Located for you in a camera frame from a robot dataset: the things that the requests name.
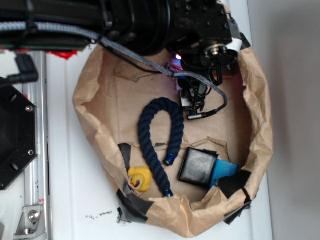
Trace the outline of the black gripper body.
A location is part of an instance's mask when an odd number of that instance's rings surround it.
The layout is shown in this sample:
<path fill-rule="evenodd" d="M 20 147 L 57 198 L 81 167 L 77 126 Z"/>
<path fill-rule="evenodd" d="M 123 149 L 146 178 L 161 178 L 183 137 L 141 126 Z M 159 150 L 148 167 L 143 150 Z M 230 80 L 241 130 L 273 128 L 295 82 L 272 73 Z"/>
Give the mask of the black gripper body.
<path fill-rule="evenodd" d="M 236 21 L 218 0 L 170 0 L 168 50 L 185 70 L 206 72 L 237 61 L 242 46 Z"/>

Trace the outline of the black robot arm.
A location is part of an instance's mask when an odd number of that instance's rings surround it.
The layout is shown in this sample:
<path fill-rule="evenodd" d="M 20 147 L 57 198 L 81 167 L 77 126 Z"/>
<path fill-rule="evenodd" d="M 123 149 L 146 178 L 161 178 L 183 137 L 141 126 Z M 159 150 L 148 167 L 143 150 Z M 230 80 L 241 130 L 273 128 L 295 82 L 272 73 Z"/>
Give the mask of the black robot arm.
<path fill-rule="evenodd" d="M 3 0 L 3 48 L 69 52 L 89 37 L 41 30 L 40 23 L 79 27 L 141 55 L 162 50 L 181 56 L 187 71 L 207 72 L 233 64 L 243 40 L 238 24 L 217 0 Z"/>

